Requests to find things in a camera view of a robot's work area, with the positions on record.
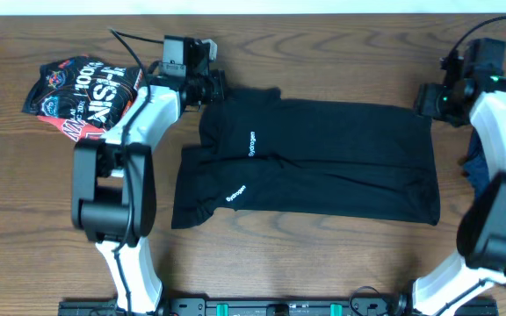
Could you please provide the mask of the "black Hydrogen t-shirt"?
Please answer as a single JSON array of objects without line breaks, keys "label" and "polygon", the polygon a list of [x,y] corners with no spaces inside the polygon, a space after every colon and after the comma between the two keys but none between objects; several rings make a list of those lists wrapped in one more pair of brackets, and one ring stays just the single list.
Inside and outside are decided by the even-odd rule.
[{"label": "black Hydrogen t-shirt", "polygon": [[199,226],[219,208],[436,225],[430,132],[406,108],[234,90],[206,107],[200,143],[182,150],[171,225]]}]

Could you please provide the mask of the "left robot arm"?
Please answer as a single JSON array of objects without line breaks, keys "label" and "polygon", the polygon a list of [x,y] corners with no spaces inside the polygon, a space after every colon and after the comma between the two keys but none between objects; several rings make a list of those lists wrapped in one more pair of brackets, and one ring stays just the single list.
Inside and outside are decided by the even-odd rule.
[{"label": "left robot arm", "polygon": [[211,39],[166,36],[163,56],[143,69],[134,104],[99,138],[74,147],[71,218],[105,258],[117,298],[77,307],[79,315],[164,315],[163,283],[148,241],[155,222],[152,155],[189,105],[224,99],[225,74],[212,70]]}]

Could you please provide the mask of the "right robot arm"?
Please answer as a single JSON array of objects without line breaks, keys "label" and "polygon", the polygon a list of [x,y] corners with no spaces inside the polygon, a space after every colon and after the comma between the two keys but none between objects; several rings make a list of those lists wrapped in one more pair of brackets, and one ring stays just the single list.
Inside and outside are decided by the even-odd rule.
[{"label": "right robot arm", "polygon": [[415,111],[453,126],[470,125],[483,151],[488,185],[460,222],[456,249],[431,273],[417,278],[401,298],[404,315],[495,315],[476,302],[482,292],[506,284],[506,44],[474,39],[460,55],[442,61],[442,83],[424,83]]}]

